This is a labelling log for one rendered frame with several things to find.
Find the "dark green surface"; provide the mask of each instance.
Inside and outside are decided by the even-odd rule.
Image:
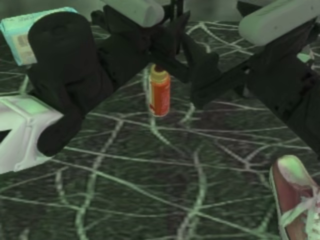
[[[188,30],[220,54],[224,71],[254,51],[232,24]],[[24,68],[1,44],[5,95],[19,89]],[[54,160],[0,175],[0,240],[279,240],[268,170],[295,154],[316,176],[312,151],[258,100],[230,92],[197,110],[176,79],[171,112],[156,119],[147,76],[92,111]]]

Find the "shoe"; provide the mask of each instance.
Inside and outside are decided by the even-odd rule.
[[[270,169],[282,240],[320,240],[320,187],[294,155],[279,158]]]

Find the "bottle cap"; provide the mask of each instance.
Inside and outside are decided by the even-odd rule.
[[[168,73],[163,70],[160,66],[153,64],[150,71],[150,77],[153,81],[161,83],[168,76]]]

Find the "box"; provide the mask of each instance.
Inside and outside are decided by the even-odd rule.
[[[62,7],[48,11],[9,17],[0,22],[0,30],[2,31],[18,66],[35,64],[37,62],[31,46],[29,45],[28,32],[37,20],[57,12],[77,13],[72,7]]]

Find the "white shoelace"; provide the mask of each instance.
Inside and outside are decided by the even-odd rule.
[[[280,225],[284,228],[293,222],[303,212],[307,213],[305,233],[307,240],[320,240],[320,189],[312,186],[312,197],[304,197],[295,208],[285,212],[280,218]]]

